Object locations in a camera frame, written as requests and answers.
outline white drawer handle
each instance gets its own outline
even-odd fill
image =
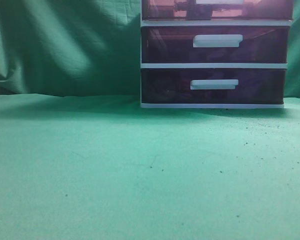
[[[245,0],[195,0],[195,4],[211,5],[211,4],[235,4],[243,5]]]
[[[235,89],[239,84],[238,79],[219,79],[219,80],[192,80],[191,90],[225,90]]]
[[[240,34],[197,35],[194,48],[238,48],[244,37]]]

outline translucent purple drawer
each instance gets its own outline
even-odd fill
[[[293,0],[142,0],[143,20],[291,20]]]
[[[288,26],[143,27],[143,63],[286,63]]]
[[[283,104],[282,69],[142,69],[147,104]]]

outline green tablecloth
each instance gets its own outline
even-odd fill
[[[271,0],[285,1],[294,2],[294,22],[284,94],[300,98],[300,0]],[[138,95],[140,2],[0,0],[0,87],[55,96]]]
[[[300,99],[285,103],[0,95],[0,240],[300,240]]]

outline green fabric backdrop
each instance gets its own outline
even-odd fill
[[[286,97],[300,98],[300,0]],[[57,96],[137,95],[140,0],[0,0],[0,87]]]

